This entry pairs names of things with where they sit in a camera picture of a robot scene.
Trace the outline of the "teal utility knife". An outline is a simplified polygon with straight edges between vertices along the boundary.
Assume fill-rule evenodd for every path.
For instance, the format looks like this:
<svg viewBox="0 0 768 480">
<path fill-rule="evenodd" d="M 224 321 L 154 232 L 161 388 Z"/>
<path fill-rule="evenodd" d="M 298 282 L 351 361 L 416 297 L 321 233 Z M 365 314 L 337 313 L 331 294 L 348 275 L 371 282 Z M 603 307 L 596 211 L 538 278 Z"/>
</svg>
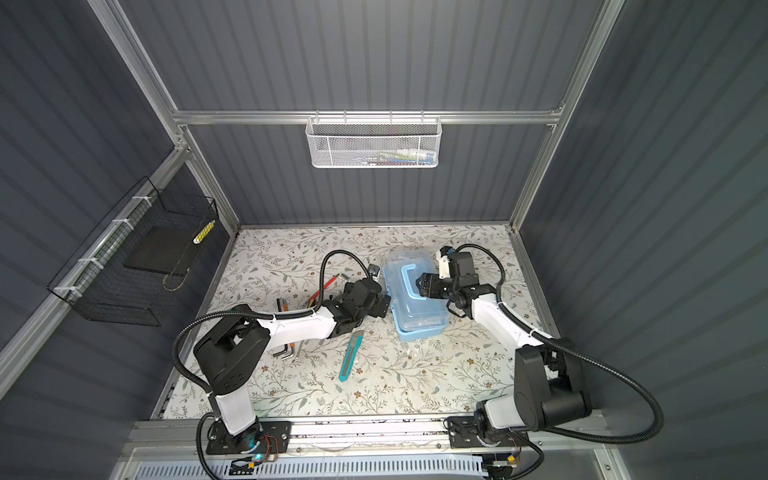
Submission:
<svg viewBox="0 0 768 480">
<path fill-rule="evenodd" d="M 352 372 L 354 360 L 362 344 L 363 336 L 363 330 L 356 330 L 350 336 L 338 376 L 341 382 L 346 382 Z"/>
</svg>

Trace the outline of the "blue plastic tool box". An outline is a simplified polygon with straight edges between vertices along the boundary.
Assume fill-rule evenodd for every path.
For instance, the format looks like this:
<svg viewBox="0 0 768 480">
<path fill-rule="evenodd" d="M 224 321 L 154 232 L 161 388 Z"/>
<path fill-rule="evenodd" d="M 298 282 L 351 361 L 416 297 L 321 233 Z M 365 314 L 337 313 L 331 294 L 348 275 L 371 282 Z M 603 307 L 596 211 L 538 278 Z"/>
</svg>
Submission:
<svg viewBox="0 0 768 480">
<path fill-rule="evenodd" d="M 449 323 L 448 311 L 439 300 L 422 296 L 416 280 L 424 273 L 436 273 L 434 260 L 425 250 L 395 250 L 383 268 L 395 329 L 403 342 L 441 334 Z"/>
</svg>

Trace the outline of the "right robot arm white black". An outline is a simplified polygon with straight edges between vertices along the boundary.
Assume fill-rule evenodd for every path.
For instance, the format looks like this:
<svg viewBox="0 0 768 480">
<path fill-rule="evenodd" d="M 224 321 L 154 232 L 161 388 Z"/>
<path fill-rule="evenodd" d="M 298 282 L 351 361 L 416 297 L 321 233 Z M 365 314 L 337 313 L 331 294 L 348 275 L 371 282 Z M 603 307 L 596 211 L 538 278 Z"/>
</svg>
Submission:
<svg viewBox="0 0 768 480">
<path fill-rule="evenodd" d="M 480 284 L 476 275 L 451 280 L 431 273 L 418 277 L 415 287 L 423 297 L 456 305 L 514 355 L 513 392 L 477 404 L 474 431 L 481 441 L 494 444 L 506 431 L 543 431 L 591 415 L 580 361 L 517 325 L 519 317 L 495 287 Z"/>
</svg>

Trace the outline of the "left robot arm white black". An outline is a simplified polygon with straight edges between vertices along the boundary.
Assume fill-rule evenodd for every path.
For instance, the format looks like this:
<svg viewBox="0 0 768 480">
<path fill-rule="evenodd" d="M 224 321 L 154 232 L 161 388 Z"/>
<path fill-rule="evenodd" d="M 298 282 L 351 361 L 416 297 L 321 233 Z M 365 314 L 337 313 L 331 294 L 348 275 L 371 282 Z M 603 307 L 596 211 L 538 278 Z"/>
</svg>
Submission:
<svg viewBox="0 0 768 480">
<path fill-rule="evenodd" d="M 312 309 L 275 314 L 238 305 L 195 344 L 193 354 L 212 401 L 215 418 L 238 436 L 257 424 L 246 383 L 262 355 L 279 346 L 348 334 L 368 317 L 382 318 L 391 302 L 383 287 L 364 278 Z"/>
</svg>

